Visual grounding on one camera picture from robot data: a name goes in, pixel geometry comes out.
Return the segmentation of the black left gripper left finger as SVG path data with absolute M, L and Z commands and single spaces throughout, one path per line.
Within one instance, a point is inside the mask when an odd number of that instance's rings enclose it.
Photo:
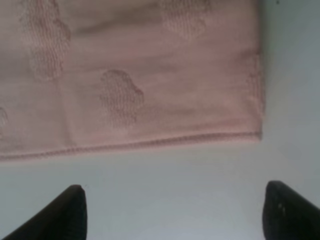
M 75 184 L 4 239 L 85 240 L 87 233 L 86 193 L 81 185 Z

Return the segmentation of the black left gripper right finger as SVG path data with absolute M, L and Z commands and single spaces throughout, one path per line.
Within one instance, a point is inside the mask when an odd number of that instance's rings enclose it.
M 279 180 L 265 188 L 262 229 L 266 240 L 318 240 L 320 209 Z

